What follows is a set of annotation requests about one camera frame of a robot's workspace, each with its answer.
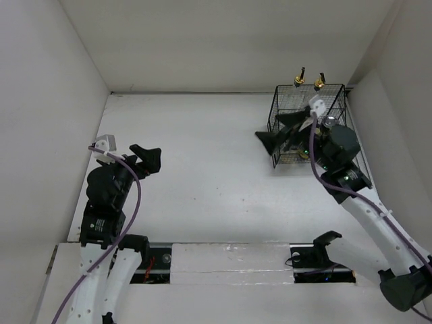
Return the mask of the spice jar foil lid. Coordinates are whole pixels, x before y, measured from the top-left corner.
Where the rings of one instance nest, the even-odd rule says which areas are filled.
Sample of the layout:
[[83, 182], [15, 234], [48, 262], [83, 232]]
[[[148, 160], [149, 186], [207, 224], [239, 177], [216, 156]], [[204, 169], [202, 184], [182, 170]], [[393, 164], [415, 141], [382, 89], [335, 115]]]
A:
[[328, 130], [332, 129], [332, 127], [339, 124], [339, 120], [335, 118], [334, 116], [327, 115], [325, 116], [321, 121], [321, 126], [323, 128], [326, 128]]

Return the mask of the glass bottle gold pourer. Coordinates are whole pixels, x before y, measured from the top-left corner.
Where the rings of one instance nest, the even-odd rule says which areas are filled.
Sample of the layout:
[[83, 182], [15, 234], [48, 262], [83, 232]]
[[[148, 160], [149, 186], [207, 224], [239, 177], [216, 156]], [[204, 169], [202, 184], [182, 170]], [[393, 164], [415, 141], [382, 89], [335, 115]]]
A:
[[301, 72], [294, 78], [294, 86], [296, 88], [302, 86], [305, 82], [305, 67], [301, 68]]

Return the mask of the glass bottle dark contents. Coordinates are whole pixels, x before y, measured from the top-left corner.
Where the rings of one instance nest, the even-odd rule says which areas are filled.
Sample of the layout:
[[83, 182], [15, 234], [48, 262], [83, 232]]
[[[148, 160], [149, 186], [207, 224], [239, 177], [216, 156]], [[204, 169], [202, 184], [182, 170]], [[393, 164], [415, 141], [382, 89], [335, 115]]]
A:
[[320, 93], [320, 90], [326, 85], [325, 74], [323, 72], [319, 73], [319, 77], [307, 88], [305, 94], [305, 101], [309, 101], [315, 95]]

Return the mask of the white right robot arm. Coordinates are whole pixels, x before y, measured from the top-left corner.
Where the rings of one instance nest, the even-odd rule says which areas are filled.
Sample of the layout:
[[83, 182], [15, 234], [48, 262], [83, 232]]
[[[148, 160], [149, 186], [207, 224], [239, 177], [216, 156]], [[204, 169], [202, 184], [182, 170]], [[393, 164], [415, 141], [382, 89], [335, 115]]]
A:
[[313, 241], [318, 265], [339, 263], [376, 283], [398, 311], [414, 311], [431, 295], [431, 253], [421, 248], [394, 219], [368, 177], [354, 164], [360, 144], [354, 130], [333, 117], [319, 119], [310, 107], [277, 115], [284, 127], [278, 133], [255, 132], [272, 155], [281, 145], [299, 148], [309, 159], [316, 179], [349, 212], [381, 252], [374, 256], [328, 231]]

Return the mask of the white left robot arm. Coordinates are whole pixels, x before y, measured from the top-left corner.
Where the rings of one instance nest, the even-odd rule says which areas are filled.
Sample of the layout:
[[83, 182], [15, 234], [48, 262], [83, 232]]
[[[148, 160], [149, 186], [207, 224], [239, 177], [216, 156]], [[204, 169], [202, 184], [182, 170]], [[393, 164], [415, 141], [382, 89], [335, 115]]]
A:
[[116, 323], [117, 313], [135, 271], [150, 261], [146, 236], [129, 234], [140, 204], [127, 218], [123, 207], [132, 186], [141, 200], [141, 180], [161, 168], [161, 149], [129, 147], [117, 156], [101, 142], [90, 145], [99, 166], [87, 176], [87, 203], [80, 226], [80, 277], [62, 305], [67, 323]]

